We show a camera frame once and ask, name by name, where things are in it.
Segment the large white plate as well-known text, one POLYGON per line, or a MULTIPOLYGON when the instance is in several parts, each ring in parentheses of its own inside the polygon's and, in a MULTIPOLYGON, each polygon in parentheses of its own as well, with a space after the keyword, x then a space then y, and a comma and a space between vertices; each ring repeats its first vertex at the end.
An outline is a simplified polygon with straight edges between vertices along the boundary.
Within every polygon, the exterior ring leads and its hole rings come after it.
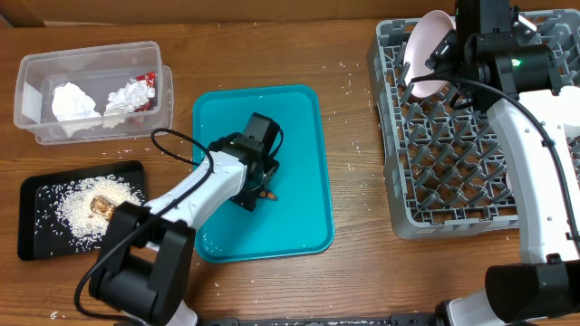
POLYGON ((443 36, 451 29, 456 30, 454 20, 441 10, 433 10, 425 14, 414 26, 409 41, 407 42, 404 62, 410 65, 404 77, 407 86, 411 86, 411 95, 415 98, 424 99, 441 91, 446 85, 445 81, 418 81, 412 79, 432 74, 432 70, 425 66, 435 46, 443 36))

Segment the brown walnut piece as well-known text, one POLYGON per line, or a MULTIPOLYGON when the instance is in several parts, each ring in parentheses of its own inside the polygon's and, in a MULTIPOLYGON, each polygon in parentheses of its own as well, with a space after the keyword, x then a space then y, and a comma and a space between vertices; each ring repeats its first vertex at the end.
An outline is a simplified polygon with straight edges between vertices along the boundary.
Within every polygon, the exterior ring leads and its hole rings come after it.
POLYGON ((116 206, 110 203, 105 197, 95 197, 90 203, 90 208, 93 213, 110 221, 116 206))

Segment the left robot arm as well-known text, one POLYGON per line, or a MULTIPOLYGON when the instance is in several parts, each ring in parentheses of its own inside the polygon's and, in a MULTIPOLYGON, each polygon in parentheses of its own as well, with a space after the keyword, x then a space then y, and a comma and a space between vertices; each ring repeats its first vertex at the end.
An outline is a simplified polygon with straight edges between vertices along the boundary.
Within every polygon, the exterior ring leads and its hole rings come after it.
POLYGON ((77 292, 115 309, 118 325, 197 325, 184 302, 196 233, 227 201, 247 211, 268 194, 282 131, 233 133, 210 143, 197 168, 165 195, 112 211, 101 252, 77 292))

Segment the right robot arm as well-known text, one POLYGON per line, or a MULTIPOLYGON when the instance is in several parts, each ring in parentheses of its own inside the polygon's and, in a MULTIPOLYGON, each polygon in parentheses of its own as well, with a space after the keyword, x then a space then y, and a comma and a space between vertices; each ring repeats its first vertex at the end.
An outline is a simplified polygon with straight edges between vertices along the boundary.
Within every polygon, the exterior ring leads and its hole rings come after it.
POLYGON ((448 325, 527 324, 579 310, 579 185, 568 140, 579 133, 579 90, 562 83, 553 51, 495 28, 414 31, 414 82, 461 87, 486 112, 505 156, 517 204, 518 264, 488 268, 484 287, 443 303, 448 325))

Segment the white napkin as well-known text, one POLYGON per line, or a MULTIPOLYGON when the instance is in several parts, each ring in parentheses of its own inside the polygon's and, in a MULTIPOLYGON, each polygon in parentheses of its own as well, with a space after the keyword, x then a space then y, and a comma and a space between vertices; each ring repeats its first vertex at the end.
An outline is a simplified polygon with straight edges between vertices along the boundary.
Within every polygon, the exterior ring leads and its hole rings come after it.
POLYGON ((54 89, 52 111, 62 125, 65 134, 71 138, 76 131, 90 129, 102 123, 102 116, 95 110, 96 102, 76 84, 67 82, 54 89))

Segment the white tissue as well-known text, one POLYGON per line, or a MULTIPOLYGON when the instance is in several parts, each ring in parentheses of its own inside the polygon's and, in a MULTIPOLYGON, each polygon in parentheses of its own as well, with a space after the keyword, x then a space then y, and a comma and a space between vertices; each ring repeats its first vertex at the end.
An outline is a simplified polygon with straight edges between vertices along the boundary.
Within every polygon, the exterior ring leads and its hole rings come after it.
POLYGON ((135 110, 148 101, 146 95, 146 86, 144 82, 128 82, 123 88, 116 92, 111 92, 108 96, 108 104, 105 107, 104 117, 116 116, 116 119, 105 120, 104 128, 114 128, 121 124, 125 119, 120 115, 126 115, 136 112, 135 110))

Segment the red snack wrapper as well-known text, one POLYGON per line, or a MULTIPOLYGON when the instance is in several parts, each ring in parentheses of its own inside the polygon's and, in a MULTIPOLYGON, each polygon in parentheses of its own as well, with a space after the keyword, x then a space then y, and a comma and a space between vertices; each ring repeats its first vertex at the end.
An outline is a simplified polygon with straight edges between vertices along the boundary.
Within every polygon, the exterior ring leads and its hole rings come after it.
POLYGON ((157 73, 155 72, 147 72, 130 79, 131 82, 144 82, 144 85, 146 86, 146 95, 148 96, 148 101, 145 104, 139 106, 135 110, 136 112, 143 112, 151 109, 153 102, 152 99, 155 96, 156 79, 157 73))

